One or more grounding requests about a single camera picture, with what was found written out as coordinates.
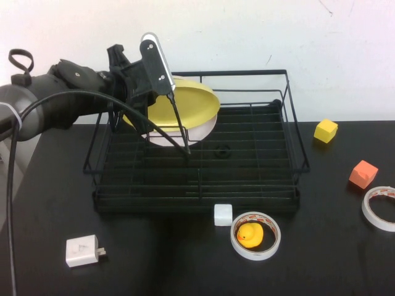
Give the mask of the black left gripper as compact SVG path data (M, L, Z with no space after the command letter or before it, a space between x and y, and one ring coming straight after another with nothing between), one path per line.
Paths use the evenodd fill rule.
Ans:
M131 63L123 52L124 47L121 44L115 44L107 49L109 70L115 78L114 96L139 113L139 115L126 113L126 117L131 123L145 124L145 131L148 133L144 134L144 137L150 144L168 148L173 146L184 154L190 154L188 139L181 123L174 94L168 94L167 98L173 107L176 119L151 119L166 136L140 118L148 117L148 107L156 102L157 93L149 81L144 59Z

